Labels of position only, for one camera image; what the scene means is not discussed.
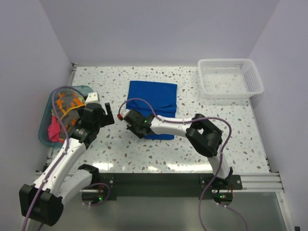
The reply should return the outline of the blue towel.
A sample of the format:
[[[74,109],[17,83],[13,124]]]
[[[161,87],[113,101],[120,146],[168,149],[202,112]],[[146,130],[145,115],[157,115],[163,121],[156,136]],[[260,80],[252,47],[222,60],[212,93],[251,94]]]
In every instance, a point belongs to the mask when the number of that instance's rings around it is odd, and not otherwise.
[[[127,109],[133,109],[147,117],[152,113],[174,118],[177,110],[177,88],[173,83],[130,81]]]

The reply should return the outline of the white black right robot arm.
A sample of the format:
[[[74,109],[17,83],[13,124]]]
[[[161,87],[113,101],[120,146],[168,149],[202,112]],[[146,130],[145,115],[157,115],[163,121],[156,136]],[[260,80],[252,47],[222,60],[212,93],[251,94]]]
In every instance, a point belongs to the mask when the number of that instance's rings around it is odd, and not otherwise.
[[[142,115],[133,109],[125,109],[117,117],[127,124],[127,129],[142,139],[148,135],[173,135],[187,138],[198,154],[206,157],[212,167],[215,185],[225,189],[231,184],[232,167],[223,151],[231,137],[222,140],[222,131],[211,119],[196,114],[193,118],[176,119],[160,115]]]

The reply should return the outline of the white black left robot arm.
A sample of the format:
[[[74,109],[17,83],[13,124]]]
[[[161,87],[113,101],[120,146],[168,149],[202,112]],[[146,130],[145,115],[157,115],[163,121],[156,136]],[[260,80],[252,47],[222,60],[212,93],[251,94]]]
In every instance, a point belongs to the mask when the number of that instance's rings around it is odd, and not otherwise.
[[[110,190],[102,182],[98,168],[91,165],[82,164],[71,178],[67,177],[75,162],[97,138],[100,128],[114,124],[110,104],[102,107],[97,92],[88,94],[79,115],[52,163],[31,185],[25,184],[19,191],[21,213],[25,218],[22,230],[29,219],[48,226],[56,224],[64,205],[86,187],[95,189],[101,185]]]

